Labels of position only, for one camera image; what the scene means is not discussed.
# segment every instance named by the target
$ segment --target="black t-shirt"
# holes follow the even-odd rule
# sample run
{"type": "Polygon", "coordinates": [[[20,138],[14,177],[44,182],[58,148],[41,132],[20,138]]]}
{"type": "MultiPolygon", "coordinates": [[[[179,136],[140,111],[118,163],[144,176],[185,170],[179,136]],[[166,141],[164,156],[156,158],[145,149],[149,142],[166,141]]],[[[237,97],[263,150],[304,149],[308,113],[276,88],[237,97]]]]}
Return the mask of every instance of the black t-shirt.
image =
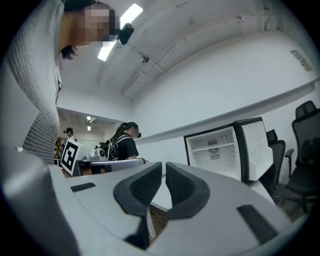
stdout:
{"type": "Polygon", "coordinates": [[[126,160],[129,157],[138,155],[139,153],[133,138],[125,138],[118,143],[118,160],[126,160]]]}

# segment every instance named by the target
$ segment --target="black backpack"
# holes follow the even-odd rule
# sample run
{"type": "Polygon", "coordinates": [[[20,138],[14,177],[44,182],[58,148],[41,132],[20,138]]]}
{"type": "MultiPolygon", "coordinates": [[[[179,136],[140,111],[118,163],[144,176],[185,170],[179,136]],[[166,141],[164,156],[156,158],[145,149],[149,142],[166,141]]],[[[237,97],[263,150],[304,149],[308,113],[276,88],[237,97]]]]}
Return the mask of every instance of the black backpack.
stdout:
{"type": "Polygon", "coordinates": [[[109,139],[105,143],[108,145],[107,146],[107,157],[109,161],[118,161],[118,143],[125,140],[129,139],[130,136],[127,134],[124,134],[120,136],[117,140],[114,139],[109,139]]]}

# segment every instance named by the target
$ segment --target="refrigerator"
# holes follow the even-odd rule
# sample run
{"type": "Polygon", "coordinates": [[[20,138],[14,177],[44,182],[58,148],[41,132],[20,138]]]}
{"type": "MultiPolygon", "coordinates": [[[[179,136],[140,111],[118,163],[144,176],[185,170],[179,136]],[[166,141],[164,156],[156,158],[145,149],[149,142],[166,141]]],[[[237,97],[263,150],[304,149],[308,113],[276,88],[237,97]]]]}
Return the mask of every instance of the refrigerator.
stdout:
{"type": "Polygon", "coordinates": [[[264,190],[257,181],[273,164],[273,152],[262,117],[186,135],[184,143],[188,165],[264,190]]]}

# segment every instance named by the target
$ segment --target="table leg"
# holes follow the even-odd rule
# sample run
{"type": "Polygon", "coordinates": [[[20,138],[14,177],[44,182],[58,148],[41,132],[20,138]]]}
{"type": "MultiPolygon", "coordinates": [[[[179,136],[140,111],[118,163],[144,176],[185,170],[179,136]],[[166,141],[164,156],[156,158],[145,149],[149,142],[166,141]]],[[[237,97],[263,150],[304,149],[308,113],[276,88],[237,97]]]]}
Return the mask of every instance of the table leg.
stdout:
{"type": "Polygon", "coordinates": [[[149,207],[146,210],[146,223],[147,223],[147,227],[148,227],[148,230],[149,230],[150,237],[152,237],[153,239],[156,238],[157,235],[156,235],[154,224],[153,224],[152,219],[151,219],[151,214],[150,214],[150,208],[149,207]]]}

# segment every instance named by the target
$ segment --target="chair armrest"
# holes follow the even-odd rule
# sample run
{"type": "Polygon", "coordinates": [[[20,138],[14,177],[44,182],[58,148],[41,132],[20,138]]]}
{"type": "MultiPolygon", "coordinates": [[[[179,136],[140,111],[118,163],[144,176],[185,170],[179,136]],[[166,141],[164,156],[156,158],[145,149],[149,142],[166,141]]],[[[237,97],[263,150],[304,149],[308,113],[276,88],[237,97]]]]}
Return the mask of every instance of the chair armrest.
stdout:
{"type": "Polygon", "coordinates": [[[291,158],[291,155],[292,155],[293,152],[294,152],[294,149],[293,149],[293,148],[288,149],[288,151],[285,152],[284,157],[286,157],[286,158],[291,158]]]}
{"type": "Polygon", "coordinates": [[[291,155],[292,153],[294,152],[294,149],[291,148],[291,149],[288,149],[287,152],[285,152],[284,156],[286,158],[289,158],[288,161],[289,161],[289,178],[291,177],[291,165],[292,165],[292,162],[291,162],[291,155]]]}

